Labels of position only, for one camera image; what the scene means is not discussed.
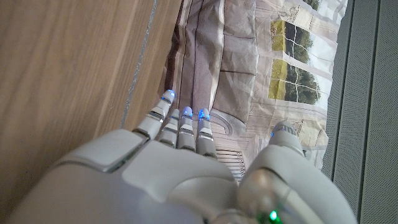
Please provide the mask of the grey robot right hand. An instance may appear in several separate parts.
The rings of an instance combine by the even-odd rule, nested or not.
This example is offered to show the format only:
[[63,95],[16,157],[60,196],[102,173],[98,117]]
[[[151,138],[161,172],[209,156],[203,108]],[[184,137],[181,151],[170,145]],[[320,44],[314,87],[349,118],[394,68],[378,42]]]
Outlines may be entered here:
[[355,223],[336,185],[281,121],[241,180],[218,161],[210,114],[173,110],[167,90],[132,131],[59,159],[9,223]]

